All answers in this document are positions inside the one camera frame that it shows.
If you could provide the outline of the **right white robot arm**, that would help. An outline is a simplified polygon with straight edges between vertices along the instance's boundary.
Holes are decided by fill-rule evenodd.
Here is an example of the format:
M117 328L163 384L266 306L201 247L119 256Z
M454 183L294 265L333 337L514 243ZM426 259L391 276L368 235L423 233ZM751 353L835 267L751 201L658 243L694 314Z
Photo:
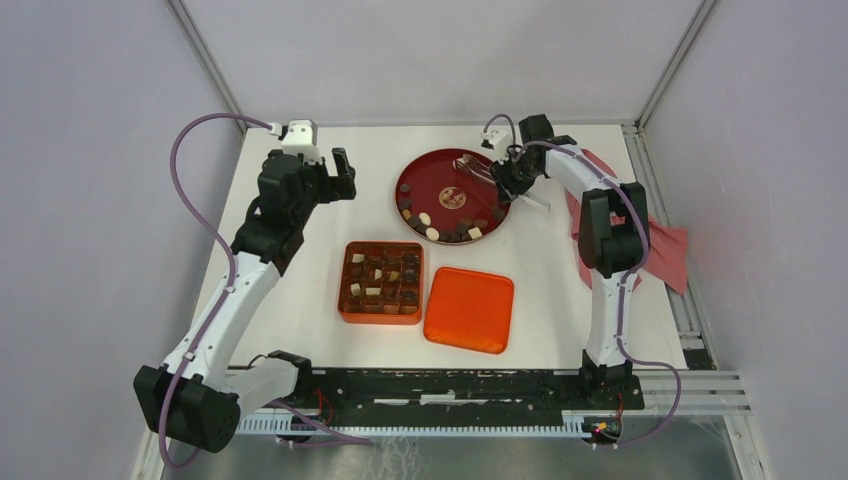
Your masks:
M556 134L544 114L508 126L502 134L486 123L481 133L482 147L495 155L488 171L499 201L525 196L546 178L579 202L577 250L590 273L592 311L577 392L585 405L602 408L630 383L635 364L626 350L627 319L650 253L646 191L603 170L575 139Z

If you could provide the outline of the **round red tray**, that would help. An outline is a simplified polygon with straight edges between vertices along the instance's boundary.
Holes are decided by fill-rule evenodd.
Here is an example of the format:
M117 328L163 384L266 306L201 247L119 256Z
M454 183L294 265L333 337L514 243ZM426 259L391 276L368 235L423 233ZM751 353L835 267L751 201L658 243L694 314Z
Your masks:
M497 189L470 175L456 171L452 161L472 154L489 167L492 160L471 150L444 148L424 153L401 172L393 192L397 212L419 236L442 245L465 245L497 230L510 213L511 205L500 202ZM431 225L419 214L426 212Z

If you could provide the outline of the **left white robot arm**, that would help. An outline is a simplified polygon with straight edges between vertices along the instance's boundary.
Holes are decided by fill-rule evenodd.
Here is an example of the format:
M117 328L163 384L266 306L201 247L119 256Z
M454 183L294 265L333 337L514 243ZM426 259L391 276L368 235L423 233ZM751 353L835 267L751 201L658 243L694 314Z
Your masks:
M258 194L225 248L227 271L199 320L159 367L143 366L133 381L148 428L168 440L217 453L241 420L283 400L306 405L314 381L301 371L308 359L273 352L235 373L230 361L258 307L285 274L304 243L315 208L356 196L356 170L342 148L332 151L336 172L302 154L269 152L257 178Z

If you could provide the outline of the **orange chocolate box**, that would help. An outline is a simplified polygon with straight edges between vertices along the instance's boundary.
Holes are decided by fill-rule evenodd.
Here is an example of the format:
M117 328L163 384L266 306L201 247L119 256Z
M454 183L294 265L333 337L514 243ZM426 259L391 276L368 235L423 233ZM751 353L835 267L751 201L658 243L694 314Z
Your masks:
M364 254L363 263L352 262L354 254ZM383 276L375 280L374 270ZM416 281L406 281L404 271L418 271ZM389 275L398 271L400 277L390 281ZM337 311L349 324L412 326L423 316L425 296L425 255L421 244L415 242L354 241L343 255ZM362 292L353 296L352 284L358 283ZM367 296L367 287L381 287L379 297Z

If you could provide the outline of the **metal tongs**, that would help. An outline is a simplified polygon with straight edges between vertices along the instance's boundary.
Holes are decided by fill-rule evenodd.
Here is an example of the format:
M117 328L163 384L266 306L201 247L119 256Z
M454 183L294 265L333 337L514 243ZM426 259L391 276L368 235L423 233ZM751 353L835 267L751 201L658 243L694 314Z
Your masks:
M484 184L496 187L496 182L489 172L488 167L472 154L463 154L461 157L454 159L452 161L452 167L454 170L470 175ZM551 210L551 205L548 201L530 192L520 195L519 199L546 213L549 213Z

